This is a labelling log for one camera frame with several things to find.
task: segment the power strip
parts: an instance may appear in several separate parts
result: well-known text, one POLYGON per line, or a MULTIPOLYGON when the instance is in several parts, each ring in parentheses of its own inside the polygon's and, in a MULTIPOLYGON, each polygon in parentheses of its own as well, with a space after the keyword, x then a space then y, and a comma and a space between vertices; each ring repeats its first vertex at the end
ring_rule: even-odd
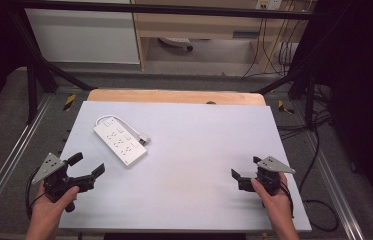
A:
POLYGON ((146 149, 114 117, 110 117, 93 130, 127 167, 132 166, 146 153, 146 149))

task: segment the gray floor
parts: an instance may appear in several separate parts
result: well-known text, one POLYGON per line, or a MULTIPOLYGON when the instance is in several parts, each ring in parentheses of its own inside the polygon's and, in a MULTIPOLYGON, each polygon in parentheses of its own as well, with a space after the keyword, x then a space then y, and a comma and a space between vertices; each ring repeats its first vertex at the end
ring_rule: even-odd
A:
MULTIPOLYGON (((74 72, 73 75, 91 85, 102 88, 140 88, 140 89, 179 89, 179 90, 211 90, 249 92, 265 86, 279 76, 265 78, 253 77, 241 79, 252 63, 249 44, 246 42, 224 42, 213 40, 196 40, 193 52, 164 46, 158 41, 151 42, 149 65, 145 71, 112 69, 118 74, 74 72)), ((48 152, 58 152, 64 147, 64 139, 69 135, 67 130, 72 126, 81 101, 87 92, 72 88, 63 80, 58 80, 61 92, 55 95, 44 94, 51 101, 44 113, 41 124, 37 127, 28 147, 20 157, 14 173, 0 196, 0 233, 23 234, 28 225, 24 209, 24 186, 30 172, 41 164, 43 156, 48 152), (70 111, 62 111, 67 97, 76 93, 77 97, 70 111)), ((278 125, 301 124, 297 114, 280 112, 278 100, 283 100, 286 107, 293 108, 302 104, 297 100, 288 100, 286 92, 289 84, 285 84, 275 92, 265 96, 267 104, 272 107, 278 125)), ((27 88, 25 72, 14 72, 9 78, 0 96, 0 169, 11 153, 18 137, 26 127, 27 88)), ((373 190, 364 175, 353 173, 346 151, 336 135, 334 126, 324 125, 320 128, 320 143, 326 158, 340 182, 351 209, 366 239, 373 239, 373 190)), ((297 170, 297 183, 302 180, 314 154, 305 134, 297 135, 283 142, 289 162, 297 170)), ((302 193, 303 199, 318 199, 329 203, 332 201, 317 166, 311 171, 302 193)), ((332 226, 334 219, 321 206, 309 205, 307 213, 310 219, 323 226, 332 226)), ((62 232, 62 235, 75 233, 62 232)), ((347 239, 342 225, 333 232, 314 229, 309 233, 301 233, 303 239, 347 239)))

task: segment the human hand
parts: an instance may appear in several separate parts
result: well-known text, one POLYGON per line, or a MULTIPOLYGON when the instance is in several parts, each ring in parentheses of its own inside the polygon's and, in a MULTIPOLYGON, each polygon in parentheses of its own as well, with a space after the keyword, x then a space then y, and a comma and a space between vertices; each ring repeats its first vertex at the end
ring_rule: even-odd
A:
MULTIPOLYGON (((284 186, 288 185, 284 173, 280 173, 280 181, 284 183, 284 186)), ((276 195, 270 196, 258 180, 251 179, 251 182, 255 192, 264 203, 271 226, 278 239, 299 239, 292 222, 289 198, 286 193, 278 191, 276 195)))
POLYGON ((59 221, 64 209, 77 199, 79 187, 70 188, 57 202, 53 203, 44 195, 43 182, 40 185, 37 197, 33 206, 33 215, 27 231, 26 240, 30 239, 55 239, 58 231, 59 221))

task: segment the white panel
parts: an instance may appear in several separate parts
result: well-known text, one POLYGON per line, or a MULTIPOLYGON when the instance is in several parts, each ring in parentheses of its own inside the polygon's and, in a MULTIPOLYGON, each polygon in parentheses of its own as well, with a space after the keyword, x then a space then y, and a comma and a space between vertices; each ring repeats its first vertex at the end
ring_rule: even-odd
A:
MULTIPOLYGON (((128 0, 87 2, 129 3, 128 0)), ((139 64, 130 13, 38 9, 26 12, 40 50, 49 61, 139 64)))
MULTIPOLYGON (((78 177, 104 163, 95 188, 80 193, 60 227, 100 231, 256 231, 270 222, 256 193, 238 190, 233 168, 256 176, 252 157, 288 164, 270 107, 84 102, 61 159, 82 152, 78 177), (148 155, 128 169, 93 131, 115 114, 148 135, 148 155)), ((286 174, 298 230, 311 229, 295 180, 286 174)))

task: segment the white tabletop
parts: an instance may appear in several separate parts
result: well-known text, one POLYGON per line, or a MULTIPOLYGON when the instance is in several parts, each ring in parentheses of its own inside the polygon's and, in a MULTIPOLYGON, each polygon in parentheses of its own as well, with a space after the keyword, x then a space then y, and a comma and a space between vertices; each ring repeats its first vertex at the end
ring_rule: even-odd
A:
MULTIPOLYGON (((253 156, 289 165, 271 110, 262 106, 84 102, 61 159, 77 152, 84 158, 69 176, 90 174, 101 163, 106 171, 95 189, 78 195, 60 227, 89 231, 269 230, 261 200, 239 191, 230 169, 256 177, 253 156), (152 139, 130 169, 93 131, 103 115, 117 115, 152 139)), ((286 176, 295 227, 309 231, 295 180, 286 176)))

